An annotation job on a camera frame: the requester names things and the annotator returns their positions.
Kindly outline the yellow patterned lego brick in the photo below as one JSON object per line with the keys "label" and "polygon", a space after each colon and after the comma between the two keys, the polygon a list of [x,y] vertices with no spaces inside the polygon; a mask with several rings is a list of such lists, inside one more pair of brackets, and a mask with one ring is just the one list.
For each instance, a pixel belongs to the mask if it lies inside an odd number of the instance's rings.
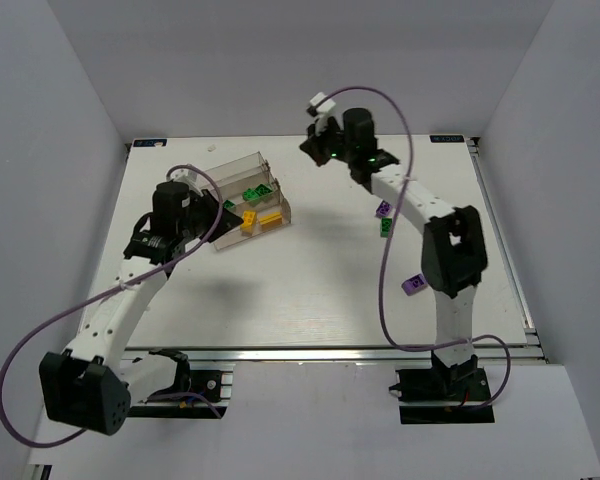
{"label": "yellow patterned lego brick", "polygon": [[242,215],[242,224],[240,225],[241,234],[245,236],[252,236],[257,226],[257,212],[253,210],[246,210]]}

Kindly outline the yellow long lego brick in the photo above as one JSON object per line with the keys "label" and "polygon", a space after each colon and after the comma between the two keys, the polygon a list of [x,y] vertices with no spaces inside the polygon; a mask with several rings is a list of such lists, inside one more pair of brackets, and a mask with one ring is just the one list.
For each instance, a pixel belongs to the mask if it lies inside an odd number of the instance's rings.
{"label": "yellow long lego brick", "polygon": [[259,218],[259,225],[262,231],[268,231],[281,226],[284,222],[284,217],[280,212],[271,213]]}

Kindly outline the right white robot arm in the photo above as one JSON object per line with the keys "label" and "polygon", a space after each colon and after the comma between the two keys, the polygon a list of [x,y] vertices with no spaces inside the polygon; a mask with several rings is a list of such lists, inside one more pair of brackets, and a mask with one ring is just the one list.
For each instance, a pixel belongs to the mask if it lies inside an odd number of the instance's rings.
{"label": "right white robot arm", "polygon": [[436,340],[432,366],[456,382],[477,369],[473,304],[488,265],[478,210],[455,207],[422,186],[398,158],[379,147],[371,112],[352,108],[341,121],[333,103],[310,106],[313,122],[300,145],[318,166],[344,162],[352,180],[389,203],[421,235],[421,273],[434,292]]}

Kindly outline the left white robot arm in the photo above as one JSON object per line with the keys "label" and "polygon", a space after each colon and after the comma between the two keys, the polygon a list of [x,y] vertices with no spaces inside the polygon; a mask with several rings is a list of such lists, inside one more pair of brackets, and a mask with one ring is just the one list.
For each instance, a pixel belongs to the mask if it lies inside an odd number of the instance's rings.
{"label": "left white robot arm", "polygon": [[180,398],[191,388],[187,356],[158,349],[130,366],[123,353],[156,294],[190,242],[213,242],[243,220],[208,190],[180,181],[158,184],[152,209],[133,227],[114,280],[115,291],[60,353],[47,353],[39,376],[52,421],[105,435],[116,433],[131,408],[157,395]]}

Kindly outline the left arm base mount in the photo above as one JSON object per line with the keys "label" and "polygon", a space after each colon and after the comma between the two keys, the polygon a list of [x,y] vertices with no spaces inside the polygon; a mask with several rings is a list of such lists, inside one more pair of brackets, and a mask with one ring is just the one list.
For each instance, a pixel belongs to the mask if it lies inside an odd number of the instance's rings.
{"label": "left arm base mount", "polygon": [[233,371],[210,364],[191,365],[188,356],[173,349],[150,350],[146,358],[168,360],[175,366],[168,385],[139,400],[130,418],[221,419],[228,407]]}

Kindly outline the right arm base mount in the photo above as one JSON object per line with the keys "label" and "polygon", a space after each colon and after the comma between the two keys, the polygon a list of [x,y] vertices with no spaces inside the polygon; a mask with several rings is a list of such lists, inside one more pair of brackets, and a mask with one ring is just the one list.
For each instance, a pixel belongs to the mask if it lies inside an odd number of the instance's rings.
{"label": "right arm base mount", "polygon": [[397,382],[388,388],[399,402],[402,425],[479,425],[493,424],[493,407],[481,404],[491,398],[485,371],[447,387],[430,369],[396,371]]}

